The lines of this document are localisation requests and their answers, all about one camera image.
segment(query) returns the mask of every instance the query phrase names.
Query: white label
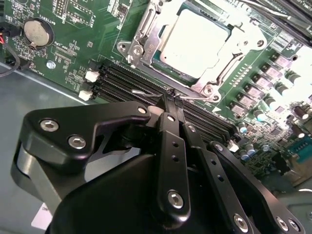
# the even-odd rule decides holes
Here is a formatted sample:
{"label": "white label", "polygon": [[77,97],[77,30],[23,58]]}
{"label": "white label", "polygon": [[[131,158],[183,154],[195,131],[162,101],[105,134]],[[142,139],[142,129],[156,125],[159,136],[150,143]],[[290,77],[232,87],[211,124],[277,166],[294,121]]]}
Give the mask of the white label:
{"label": "white label", "polygon": [[46,204],[43,203],[39,211],[37,212],[34,220],[31,222],[31,226],[42,230],[47,230],[51,221],[52,215],[49,209],[47,208]]}
{"label": "white label", "polygon": [[213,109],[213,113],[214,113],[214,112],[217,112],[217,111],[221,111],[221,109],[220,109],[220,108],[215,107],[215,108]]}

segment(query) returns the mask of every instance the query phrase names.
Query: capacitor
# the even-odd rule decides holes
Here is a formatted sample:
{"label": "capacitor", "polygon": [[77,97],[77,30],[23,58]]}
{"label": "capacitor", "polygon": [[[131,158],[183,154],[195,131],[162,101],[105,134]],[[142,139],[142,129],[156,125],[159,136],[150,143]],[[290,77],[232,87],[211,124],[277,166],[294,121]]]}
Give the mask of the capacitor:
{"label": "capacitor", "polygon": [[268,118],[261,110],[255,110],[253,115],[257,118],[258,121],[265,121]]}
{"label": "capacitor", "polygon": [[262,146],[262,151],[263,152],[268,152],[268,151],[270,151],[270,147],[268,145],[263,145]]}
{"label": "capacitor", "polygon": [[312,114],[312,107],[309,107],[309,108],[307,109],[307,113],[308,113],[309,115]]}
{"label": "capacitor", "polygon": [[247,133],[247,127],[246,127],[246,125],[245,125],[244,122],[239,122],[239,123],[237,124],[237,126],[238,126],[238,130],[239,130],[239,132],[240,132],[241,134]]}
{"label": "capacitor", "polygon": [[293,73],[288,77],[288,80],[294,85],[299,85],[304,83],[304,78],[298,75],[297,73]]}
{"label": "capacitor", "polygon": [[246,150],[241,150],[239,152],[239,155],[240,155],[240,159],[243,161],[247,161],[249,159],[249,155],[247,154]]}
{"label": "capacitor", "polygon": [[247,154],[248,154],[249,156],[251,156],[251,155],[253,155],[253,154],[255,153],[254,145],[252,145],[252,144],[246,145],[246,146],[245,146],[245,150],[246,150],[246,152],[247,152]]}
{"label": "capacitor", "polygon": [[276,90],[280,93],[280,95],[285,96],[287,95],[287,92],[289,89],[286,87],[286,85],[281,85],[276,88]]}
{"label": "capacitor", "polygon": [[292,133],[296,135],[298,138],[303,138],[305,136],[304,132],[298,125],[292,125]]}
{"label": "capacitor", "polygon": [[301,119],[305,120],[309,117],[309,114],[303,110],[300,106],[296,106],[293,111],[298,115]]}
{"label": "capacitor", "polygon": [[265,99],[265,103],[269,106],[271,110],[276,110],[278,108],[278,103],[273,97],[268,97]]}

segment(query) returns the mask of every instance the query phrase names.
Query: black metal arm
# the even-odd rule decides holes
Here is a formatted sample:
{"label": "black metal arm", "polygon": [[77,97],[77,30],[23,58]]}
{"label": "black metal arm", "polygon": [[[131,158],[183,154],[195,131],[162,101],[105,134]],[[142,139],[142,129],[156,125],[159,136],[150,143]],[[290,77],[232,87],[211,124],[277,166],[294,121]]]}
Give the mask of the black metal arm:
{"label": "black metal arm", "polygon": [[[179,100],[164,95],[156,108],[132,101],[25,116],[11,174],[54,214],[47,233],[305,233],[226,147],[206,148]],[[86,183],[104,137],[106,152],[141,154]]]}

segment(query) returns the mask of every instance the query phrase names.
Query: motherboard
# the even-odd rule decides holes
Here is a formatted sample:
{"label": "motherboard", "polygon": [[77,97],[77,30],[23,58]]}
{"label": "motherboard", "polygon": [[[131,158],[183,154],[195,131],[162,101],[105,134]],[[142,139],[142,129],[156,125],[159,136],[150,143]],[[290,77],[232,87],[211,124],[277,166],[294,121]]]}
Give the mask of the motherboard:
{"label": "motherboard", "polygon": [[243,1],[6,0],[4,13],[27,69],[81,99],[155,105],[174,90],[258,178],[312,176],[312,50]]}

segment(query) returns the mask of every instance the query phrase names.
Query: screw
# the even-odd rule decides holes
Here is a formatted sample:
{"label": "screw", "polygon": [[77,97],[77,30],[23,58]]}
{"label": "screw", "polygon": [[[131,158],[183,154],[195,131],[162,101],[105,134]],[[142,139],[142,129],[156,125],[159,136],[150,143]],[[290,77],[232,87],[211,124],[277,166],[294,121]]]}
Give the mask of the screw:
{"label": "screw", "polygon": [[192,126],[192,125],[189,125],[189,129],[194,133],[196,132],[196,129]]}
{"label": "screw", "polygon": [[51,60],[49,60],[49,61],[47,61],[47,68],[49,68],[49,69],[55,69],[56,68],[56,64],[55,64],[55,62],[53,62],[53,61],[51,61]]}
{"label": "screw", "polygon": [[146,110],[142,107],[139,107],[137,110],[142,114],[146,114]]}
{"label": "screw", "polygon": [[175,121],[175,118],[173,118],[172,116],[170,116],[170,115],[168,115],[167,116],[167,118],[168,118],[168,120],[170,120],[170,121],[172,121],[172,122],[174,122]]}
{"label": "screw", "polygon": [[263,45],[264,45],[264,40],[260,40],[260,41],[257,42],[257,46],[258,47],[261,47]]}
{"label": "screw", "polygon": [[211,87],[206,86],[206,87],[204,88],[204,93],[205,93],[206,95],[210,95],[212,92],[213,92],[213,90],[212,90]]}
{"label": "screw", "polygon": [[140,55],[140,51],[139,51],[138,49],[135,49],[135,50],[133,51],[133,53],[134,53],[135,55]]}
{"label": "screw", "polygon": [[47,132],[55,132],[57,129],[59,129],[58,123],[50,119],[41,121],[40,127]]}
{"label": "screw", "polygon": [[287,224],[284,222],[283,219],[281,219],[280,217],[276,217],[277,223],[280,226],[281,229],[283,229],[284,231],[288,231],[288,226]]}
{"label": "screw", "polygon": [[312,220],[312,211],[308,212],[308,218]]}
{"label": "screw", "polygon": [[68,139],[68,144],[77,150],[81,150],[86,146],[86,141],[80,136],[71,136]]}
{"label": "screw", "polygon": [[215,147],[217,148],[217,150],[219,150],[219,151],[223,151],[223,148],[222,148],[222,146],[221,145],[215,145]]}
{"label": "screw", "polygon": [[288,219],[288,222],[290,223],[290,225],[298,232],[300,231],[300,228],[298,227],[298,225],[292,220],[292,219]]}
{"label": "screw", "polygon": [[124,44],[120,44],[119,50],[121,50],[122,52],[126,51],[126,46]]}
{"label": "screw", "polygon": [[177,192],[174,191],[169,192],[168,200],[170,204],[177,209],[181,209],[183,207],[183,199]]}
{"label": "screw", "polygon": [[242,232],[244,233],[248,232],[248,225],[246,221],[239,214],[234,215],[234,222]]}

